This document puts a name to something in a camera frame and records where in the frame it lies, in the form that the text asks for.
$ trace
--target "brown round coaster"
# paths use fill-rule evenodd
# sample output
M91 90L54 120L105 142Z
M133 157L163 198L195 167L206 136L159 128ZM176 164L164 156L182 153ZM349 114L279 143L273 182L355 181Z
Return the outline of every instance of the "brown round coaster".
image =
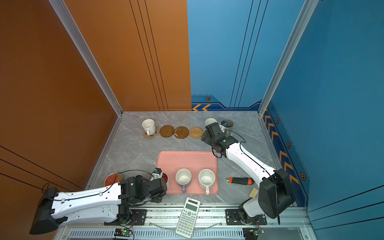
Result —
M192 138L201 138L204 134L204 130L200 127L193 127L189 130L189 135Z
M189 134L189 130L186 127L181 126L175 129L175 137L177 138L180 138L180 139L186 138L188 134Z
M175 129L171 125L165 125L160 128L160 135L163 137L170 137L174 132Z

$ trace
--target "gray marble surface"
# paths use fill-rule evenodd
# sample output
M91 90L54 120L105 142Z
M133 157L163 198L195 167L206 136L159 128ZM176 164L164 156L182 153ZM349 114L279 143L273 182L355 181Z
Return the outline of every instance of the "gray marble surface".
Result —
M172 125L175 128L185 126L188 129L197 126L205 129L205 120L215 118L218 122L230 119L234 122L233 131L239 133L245 140L242 144L259 160L276 167L270 150L266 144L262 127L254 111L172 111L172 112L124 112L122 121L112 141L107 155L97 174L92 188L103 187L105 178L113 172L129 169L141 169L152 172L156 166L157 156L161 151L211 151L211 147L200 139L190 136L178 139L174 136L164 138L160 135L154 139L142 136L144 130L141 123L145 119L153 119L156 126ZM202 203L239 204L246 199L255 185L238 185L225 181L228 177L249 177L237 164L227 158L217 159L219 191L215 195L183 195L167 194L162 203L184 203L186 196L200 200ZM124 178L143 172L127 172Z

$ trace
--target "calculator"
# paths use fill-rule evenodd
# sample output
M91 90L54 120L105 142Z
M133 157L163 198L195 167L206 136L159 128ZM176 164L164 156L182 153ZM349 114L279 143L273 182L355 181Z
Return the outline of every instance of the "calculator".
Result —
M176 234L191 238L193 227L195 226L197 213L199 212L200 201L187 197L183 211L181 212L179 222L176 228Z

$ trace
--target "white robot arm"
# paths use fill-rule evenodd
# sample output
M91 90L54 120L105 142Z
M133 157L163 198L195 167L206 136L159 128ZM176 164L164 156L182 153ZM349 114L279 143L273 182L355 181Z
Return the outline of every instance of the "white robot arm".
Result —
M161 202L167 185L156 168L150 177L137 175L108 187L80 192L58 192L48 188L39 201L30 234L43 234L76 222L103 221L104 225L128 224L129 207L145 202Z
M212 146L222 156L238 164L259 187L259 197L250 198L240 204L239 215L244 223L252 223L254 217L266 214L276 218L295 202L289 175L283 169L275 170L264 164L243 148L232 136L225 137L218 123L207 125L202 141Z

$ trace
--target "pink tray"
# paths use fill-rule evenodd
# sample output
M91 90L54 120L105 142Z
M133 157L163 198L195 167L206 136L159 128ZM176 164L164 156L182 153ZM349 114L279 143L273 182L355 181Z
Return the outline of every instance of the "pink tray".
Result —
M191 184L186 188L186 194L205 194L205 189L199 185L199 173L210 169L215 173L215 183L209 190L210 195L218 192L217 160L212 152L162 151L157 157L156 167L168 175L170 183L167 194L182 194L182 188L176 182L176 173L182 168L192 173Z

